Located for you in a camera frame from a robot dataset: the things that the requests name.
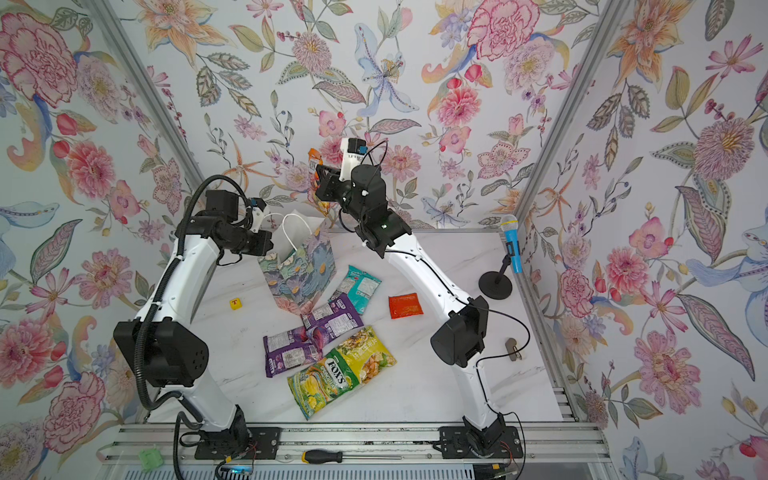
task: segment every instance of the round black stand base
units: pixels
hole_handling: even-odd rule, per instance
[[[478,285],[483,295],[494,300],[503,300],[512,295],[512,281],[506,275],[496,283],[498,272],[485,272],[480,277]]]

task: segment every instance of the orange snack bag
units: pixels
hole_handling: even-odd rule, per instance
[[[419,305],[419,297],[415,293],[401,296],[391,296],[389,298],[389,312],[392,318],[401,318],[411,315],[422,315],[422,306]]]

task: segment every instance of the black cable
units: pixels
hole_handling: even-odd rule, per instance
[[[163,277],[161,278],[160,282],[157,283],[157,289],[154,291],[154,295],[152,296],[151,305],[149,307],[149,310],[147,311],[147,315],[144,317],[144,320],[141,322],[141,327],[139,328],[138,334],[136,335],[136,347],[134,350],[134,375],[136,377],[136,390],[138,391],[141,405],[144,408],[146,408],[148,411],[155,410],[157,407],[159,407],[169,399],[172,399],[172,398],[178,399],[181,397],[181,392],[173,391],[173,392],[165,393],[157,400],[152,400],[152,398],[150,398],[149,392],[147,390],[147,380],[144,378],[144,367],[145,367],[144,355],[147,350],[147,341],[149,340],[150,327],[152,325],[152,320],[154,319],[155,313],[157,313],[157,308],[158,308],[157,303],[159,303],[163,299],[165,288],[168,285],[168,282],[170,281],[170,276],[173,275],[174,270],[176,270],[176,267],[178,266],[178,264],[181,263],[181,259],[179,257],[182,257],[184,255],[184,239],[187,236],[187,225],[189,224],[189,221],[192,218],[192,210],[194,209],[194,206],[197,203],[197,200],[200,198],[200,195],[202,195],[203,192],[205,191],[205,188],[216,180],[223,180],[234,185],[235,189],[237,190],[237,193],[243,198],[243,202],[246,205],[246,216],[241,221],[234,223],[233,225],[235,226],[242,225],[242,226],[245,226],[246,228],[250,228],[249,225],[253,225],[253,215],[252,215],[253,207],[250,205],[250,200],[248,200],[248,197],[246,197],[245,192],[243,192],[243,189],[240,188],[240,185],[238,185],[235,180],[232,180],[229,177],[225,177],[224,175],[213,175],[211,177],[208,177],[194,191],[194,193],[192,194],[192,197],[190,197],[190,201],[189,203],[187,203],[187,208],[184,210],[184,216],[182,217],[181,222],[179,223],[179,227],[176,230],[176,235],[178,239],[176,256],[170,262],[170,264],[168,265],[168,268],[163,273]]]

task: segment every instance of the blue microphone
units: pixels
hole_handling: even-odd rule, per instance
[[[518,242],[518,218],[515,215],[504,215],[502,217],[502,231],[507,238],[507,253],[512,258],[512,271],[523,273]]]

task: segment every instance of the paper gift bag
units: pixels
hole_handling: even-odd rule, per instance
[[[281,309],[309,313],[336,273],[328,228],[329,220],[294,210],[273,233],[274,247],[259,267]]]

